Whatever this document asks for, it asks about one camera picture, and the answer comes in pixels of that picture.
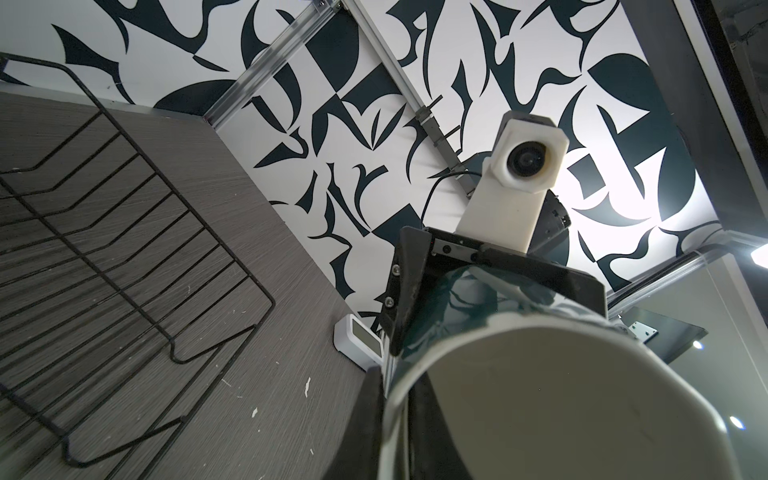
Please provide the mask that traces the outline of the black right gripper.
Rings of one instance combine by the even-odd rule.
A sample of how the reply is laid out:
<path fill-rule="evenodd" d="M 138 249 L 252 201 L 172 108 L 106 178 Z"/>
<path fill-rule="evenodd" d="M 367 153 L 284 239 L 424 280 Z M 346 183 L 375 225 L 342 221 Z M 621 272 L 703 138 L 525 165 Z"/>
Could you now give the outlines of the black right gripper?
<path fill-rule="evenodd" d="M 401 356 L 437 334 L 500 311 L 607 314 L 593 276 L 469 237 L 406 226 L 399 231 L 379 325 Z"/>

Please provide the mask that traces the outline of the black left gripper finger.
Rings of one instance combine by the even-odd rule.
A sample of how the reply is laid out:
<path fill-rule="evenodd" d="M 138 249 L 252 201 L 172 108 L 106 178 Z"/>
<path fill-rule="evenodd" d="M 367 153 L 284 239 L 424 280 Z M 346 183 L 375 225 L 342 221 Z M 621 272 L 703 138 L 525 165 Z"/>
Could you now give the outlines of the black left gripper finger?
<path fill-rule="evenodd" d="M 385 397 L 380 367 L 364 377 L 350 419 L 325 479 L 374 479 L 383 441 Z M 456 448 L 429 376 L 410 389 L 407 402 L 406 459 L 409 479 L 454 479 Z"/>

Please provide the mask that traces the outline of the green mug white inside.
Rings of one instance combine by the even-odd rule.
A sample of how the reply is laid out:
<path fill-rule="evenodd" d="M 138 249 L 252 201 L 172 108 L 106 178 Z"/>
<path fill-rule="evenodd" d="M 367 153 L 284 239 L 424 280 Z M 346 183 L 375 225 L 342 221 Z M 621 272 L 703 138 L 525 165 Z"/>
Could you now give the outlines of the green mug white inside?
<path fill-rule="evenodd" d="M 736 479 L 715 408 L 621 323 L 500 311 L 393 356 L 377 477 L 409 479 L 407 402 L 429 376 L 454 479 Z"/>

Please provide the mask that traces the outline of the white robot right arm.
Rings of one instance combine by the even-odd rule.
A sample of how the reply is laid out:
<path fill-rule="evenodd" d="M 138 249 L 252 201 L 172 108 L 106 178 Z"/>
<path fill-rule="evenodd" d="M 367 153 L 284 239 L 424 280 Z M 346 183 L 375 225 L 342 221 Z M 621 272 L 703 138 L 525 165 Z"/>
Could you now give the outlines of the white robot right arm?
<path fill-rule="evenodd" d="M 605 286 L 595 277 L 544 258 L 568 236 L 571 220 L 553 192 L 546 193 L 529 253 L 520 253 L 435 228 L 405 226 L 398 233 L 384 306 L 376 317 L 389 339 L 388 353 L 402 352 L 405 336 L 438 280 L 460 267 L 484 266 L 517 274 L 597 314 L 607 314 Z"/>

